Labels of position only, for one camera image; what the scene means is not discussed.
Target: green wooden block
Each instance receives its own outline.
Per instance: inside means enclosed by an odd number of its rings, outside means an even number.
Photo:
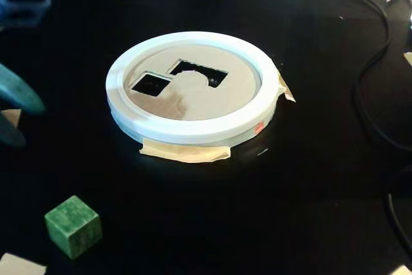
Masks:
[[[72,196],[44,216],[51,240],[71,259],[102,238],[99,215]]]

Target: cord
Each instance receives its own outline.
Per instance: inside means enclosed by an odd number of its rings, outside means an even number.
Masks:
[[[352,88],[352,95],[353,101],[355,103],[355,109],[357,110],[358,116],[360,117],[360,121],[365,129],[369,129],[371,127],[373,131],[370,131],[371,134],[376,134],[378,137],[385,140],[387,143],[392,145],[393,147],[403,150],[403,151],[412,151],[412,146],[401,144],[395,140],[393,140],[387,133],[385,133],[380,126],[375,122],[373,117],[370,115],[369,111],[366,109],[364,100],[361,94],[361,82],[363,76],[373,67],[373,65],[381,60],[383,56],[386,54],[386,50],[391,42],[390,36],[390,27],[388,16],[386,15],[385,10],[374,0],[359,0],[368,7],[372,8],[376,13],[378,13],[379,17],[382,20],[384,25],[384,32],[385,32],[385,40],[383,45],[372,55],[361,67],[360,71],[358,72],[355,82],[353,83]]]
[[[386,215],[389,218],[389,222],[395,231],[399,241],[401,242],[402,246],[405,248],[405,251],[409,254],[409,257],[412,259],[412,243],[410,242],[407,234],[400,223],[395,206],[393,205],[393,197],[391,191],[395,185],[395,183],[402,179],[405,175],[410,174],[412,172],[412,166],[406,167],[395,173],[392,178],[390,178],[387,182],[388,186],[386,189],[386,194],[384,197],[384,205],[386,210]]]

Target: paper scrap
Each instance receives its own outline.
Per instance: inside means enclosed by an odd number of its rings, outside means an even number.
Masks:
[[[186,162],[188,164],[196,164],[200,162],[214,162],[227,159],[230,157],[230,147],[181,146],[161,143],[145,138],[140,153],[143,155]]]
[[[21,109],[5,109],[1,111],[4,117],[12,123],[14,128],[17,128],[19,125]]]
[[[294,96],[292,95],[292,92],[290,91],[289,87],[286,85],[286,82],[282,78],[280,73],[279,73],[279,90],[280,90],[280,93],[285,94],[286,99],[296,103],[296,100],[295,100]]]
[[[391,275],[412,275],[412,272],[405,265],[402,265],[394,270]]]
[[[404,53],[404,57],[408,61],[408,63],[412,66],[412,52]]]
[[[14,256],[4,254],[0,260],[1,275],[44,275],[46,267]]]

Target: white ring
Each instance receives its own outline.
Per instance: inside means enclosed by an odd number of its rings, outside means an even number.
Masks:
[[[202,44],[227,50],[249,62],[261,78],[256,96],[228,115],[207,120],[173,120],[148,113],[132,103],[124,90],[124,77],[143,59],[175,46]],[[178,32],[146,40],[124,52],[110,67],[106,91],[112,113],[128,130],[171,144],[208,144],[253,128],[273,113],[279,90],[279,73],[272,60],[244,40],[211,32]]]

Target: black surface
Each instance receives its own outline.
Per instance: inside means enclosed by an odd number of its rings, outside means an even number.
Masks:
[[[401,54],[410,8],[398,0],[387,9],[393,43],[362,88],[379,124],[412,142],[412,69]],[[186,30],[260,47],[298,102],[280,98],[270,125],[228,160],[140,156],[106,103],[106,73],[121,53]],[[27,148],[0,146],[0,254],[49,274],[388,274],[409,265],[380,197],[411,156],[365,135],[350,97],[382,40],[381,21],[356,0],[53,0],[39,29],[0,33],[1,61],[48,107],[23,116]],[[412,232],[408,184],[397,207]],[[104,230],[77,261],[49,241],[42,218],[73,194]]]

